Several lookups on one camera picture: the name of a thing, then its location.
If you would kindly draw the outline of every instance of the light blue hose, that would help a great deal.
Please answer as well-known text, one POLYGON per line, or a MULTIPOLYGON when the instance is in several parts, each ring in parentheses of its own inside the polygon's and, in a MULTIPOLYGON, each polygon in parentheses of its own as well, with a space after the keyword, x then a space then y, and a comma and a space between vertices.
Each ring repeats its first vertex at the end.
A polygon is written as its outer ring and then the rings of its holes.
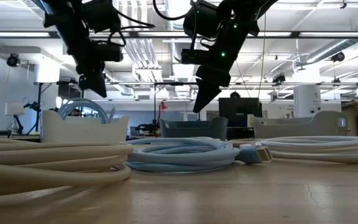
POLYGON ((63 120, 66 119, 66 117, 71 113, 71 111, 73 111, 73 109, 77 107, 85 107, 97 111, 102 119, 102 124, 109 124, 112 121, 112 117, 114 116, 115 112, 114 108, 112 109, 108 118, 107 113, 103 110, 103 108, 91 100, 85 98, 73 98, 70 99, 70 101, 73 101, 73 103, 65 103, 58 111, 58 114, 62 117, 63 120))
POLYGON ((149 172, 199 172, 223 168, 234 162, 240 153, 229 142, 204 139, 155 138, 127 143, 169 143, 152 147, 148 145, 129 155, 129 167, 149 172))

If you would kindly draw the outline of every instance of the coiled hose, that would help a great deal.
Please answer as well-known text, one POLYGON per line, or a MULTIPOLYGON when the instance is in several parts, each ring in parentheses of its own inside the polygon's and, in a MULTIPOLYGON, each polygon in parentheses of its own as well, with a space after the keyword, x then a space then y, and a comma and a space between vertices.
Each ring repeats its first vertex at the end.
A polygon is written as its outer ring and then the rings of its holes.
POLYGON ((260 141, 274 158, 358 163, 358 137, 299 136, 260 141))
POLYGON ((155 144, 142 146, 128 157, 127 165, 142 171, 199 172, 223 168, 235 160, 248 164, 262 162, 255 146, 240 150, 229 142, 214 139, 158 138, 128 143, 155 144))
POLYGON ((102 119, 102 124, 109 124, 112 121, 112 117, 114 116, 114 113, 116 111, 113 107, 110 116, 108 117, 107 113, 101 106, 89 99, 72 98, 70 99, 70 101, 72 101, 72 103, 67 102, 63 104, 58 111, 58 114, 62 117, 63 120, 66 119, 66 117, 71 113, 71 111, 73 111, 73 109, 85 107, 97 111, 102 119))
POLYGON ((129 144, 49 144, 0 139, 0 195, 129 177, 129 144))

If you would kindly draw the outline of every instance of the person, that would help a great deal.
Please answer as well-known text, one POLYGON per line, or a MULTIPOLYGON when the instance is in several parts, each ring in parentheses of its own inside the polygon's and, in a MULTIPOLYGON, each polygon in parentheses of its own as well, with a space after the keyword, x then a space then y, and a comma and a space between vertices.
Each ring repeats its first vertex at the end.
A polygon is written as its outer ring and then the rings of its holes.
POLYGON ((241 96, 238 92, 234 91, 230 94, 230 98, 241 98, 241 96))
POLYGON ((81 116, 81 111, 79 109, 73 109, 69 116, 81 116))

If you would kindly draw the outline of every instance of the wooden table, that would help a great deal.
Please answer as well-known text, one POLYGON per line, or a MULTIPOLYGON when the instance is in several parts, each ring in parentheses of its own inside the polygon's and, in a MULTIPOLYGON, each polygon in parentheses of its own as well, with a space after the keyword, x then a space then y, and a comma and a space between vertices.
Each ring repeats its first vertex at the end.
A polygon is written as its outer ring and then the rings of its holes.
POLYGON ((358 224, 358 165, 277 159, 198 174, 134 171, 119 184, 48 194, 1 202, 0 223, 358 224))

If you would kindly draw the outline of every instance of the cable connector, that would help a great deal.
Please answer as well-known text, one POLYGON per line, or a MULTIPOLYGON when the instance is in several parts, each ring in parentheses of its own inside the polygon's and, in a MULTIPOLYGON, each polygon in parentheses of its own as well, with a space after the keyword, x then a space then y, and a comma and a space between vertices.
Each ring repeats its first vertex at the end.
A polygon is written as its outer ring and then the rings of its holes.
POLYGON ((240 153, 235 160, 246 164, 261 164, 271 162, 273 157, 267 147, 240 145, 240 153))

